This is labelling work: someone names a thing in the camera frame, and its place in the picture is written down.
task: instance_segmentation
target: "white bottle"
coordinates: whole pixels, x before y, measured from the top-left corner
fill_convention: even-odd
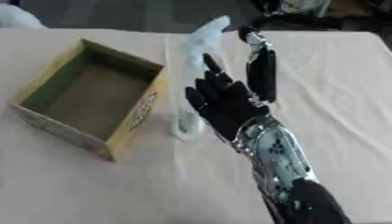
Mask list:
[[[185,71],[181,75],[182,80],[178,82],[178,92],[175,95],[178,108],[171,126],[172,134],[180,140],[195,140],[201,136],[205,128],[204,121],[185,98],[185,87],[193,87],[195,79],[204,77],[206,66],[203,62],[203,53],[211,54],[218,65],[229,72],[225,67],[221,50],[222,30],[229,24],[230,19],[227,16],[216,18],[190,34],[181,46]]]

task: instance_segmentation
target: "white cloth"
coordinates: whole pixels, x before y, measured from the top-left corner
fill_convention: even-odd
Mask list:
[[[171,136],[169,94],[117,164],[28,126],[6,104],[79,38],[169,67],[181,57],[176,44],[183,37],[0,30],[2,223],[272,223],[244,157],[211,131],[191,143]],[[318,178],[355,223],[392,221],[389,50],[368,33],[278,31],[266,37],[278,57],[273,113],[297,135]],[[244,80],[249,48],[234,32],[223,44],[232,76]],[[178,75],[169,73],[168,80]]]

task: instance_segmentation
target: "robotic arm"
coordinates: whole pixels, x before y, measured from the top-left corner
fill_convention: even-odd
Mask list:
[[[252,48],[248,88],[204,54],[205,79],[187,87],[186,98],[222,141],[252,163],[255,182],[275,223],[351,223],[317,180],[297,139],[270,113],[267,103],[276,99],[276,55],[270,43],[250,27],[239,33]]]

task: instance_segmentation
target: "box label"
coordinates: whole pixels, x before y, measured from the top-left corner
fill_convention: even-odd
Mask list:
[[[139,108],[135,112],[134,118],[130,122],[130,130],[133,130],[145,120],[145,118],[151,111],[151,106],[156,96],[157,93],[150,94],[149,96],[147,96],[146,101],[139,106]]]

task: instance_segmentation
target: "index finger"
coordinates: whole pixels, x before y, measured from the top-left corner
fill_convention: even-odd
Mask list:
[[[220,74],[222,73],[222,69],[216,64],[215,60],[211,55],[208,53],[203,53],[203,60],[204,63],[206,63],[206,66],[213,72],[214,74]]]

